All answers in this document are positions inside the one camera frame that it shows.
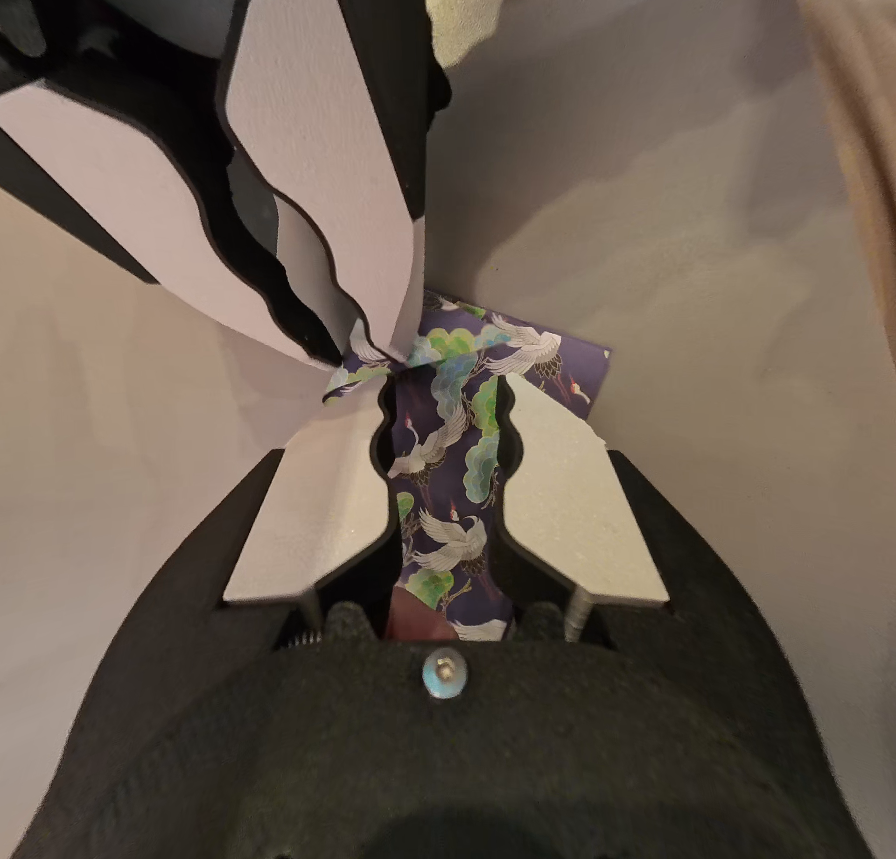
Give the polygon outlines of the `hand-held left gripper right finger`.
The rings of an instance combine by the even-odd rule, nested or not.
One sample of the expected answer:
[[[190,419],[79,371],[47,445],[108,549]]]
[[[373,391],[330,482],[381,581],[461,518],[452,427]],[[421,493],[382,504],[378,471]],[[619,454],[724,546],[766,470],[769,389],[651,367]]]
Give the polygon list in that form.
[[[567,642],[613,642],[603,610],[666,607],[605,441],[520,374],[498,376],[496,419],[489,564],[517,619],[550,604]]]

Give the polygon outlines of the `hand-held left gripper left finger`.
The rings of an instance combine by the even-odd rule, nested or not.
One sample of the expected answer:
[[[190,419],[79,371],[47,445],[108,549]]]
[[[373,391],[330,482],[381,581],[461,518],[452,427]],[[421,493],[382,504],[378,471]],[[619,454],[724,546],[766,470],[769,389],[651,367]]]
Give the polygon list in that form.
[[[286,444],[223,601],[298,606],[322,627],[342,602],[382,631],[402,566],[394,460],[395,378],[322,405]]]

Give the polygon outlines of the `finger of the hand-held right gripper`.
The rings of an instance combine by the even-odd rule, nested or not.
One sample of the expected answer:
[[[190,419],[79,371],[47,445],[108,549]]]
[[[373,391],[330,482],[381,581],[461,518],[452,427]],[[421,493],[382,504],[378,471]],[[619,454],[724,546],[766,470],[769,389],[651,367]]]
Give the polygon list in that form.
[[[229,162],[177,98],[127,71],[63,68],[2,93],[2,131],[160,286],[311,365],[341,354],[233,201]]]
[[[226,129],[273,194],[276,258],[341,356],[360,320],[371,346],[407,360],[425,203],[413,219],[338,3],[243,1],[226,47]]]

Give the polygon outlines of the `purple crane-patterned origami paper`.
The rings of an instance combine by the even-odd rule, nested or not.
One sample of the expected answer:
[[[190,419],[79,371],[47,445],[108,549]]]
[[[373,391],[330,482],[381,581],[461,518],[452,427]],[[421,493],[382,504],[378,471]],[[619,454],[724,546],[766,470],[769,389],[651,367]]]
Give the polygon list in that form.
[[[611,350],[425,290],[409,359],[386,360],[358,322],[325,405],[394,376],[395,459],[402,544],[399,585],[440,613],[463,641],[498,641],[512,618],[489,572],[499,427],[497,384],[516,373],[586,420]]]

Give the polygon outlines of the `beige cloth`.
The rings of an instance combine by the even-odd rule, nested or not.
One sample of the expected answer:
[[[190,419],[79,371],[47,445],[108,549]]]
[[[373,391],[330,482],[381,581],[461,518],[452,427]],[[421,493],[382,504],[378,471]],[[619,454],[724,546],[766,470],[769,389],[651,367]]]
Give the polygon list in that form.
[[[895,356],[895,0],[798,0]]]

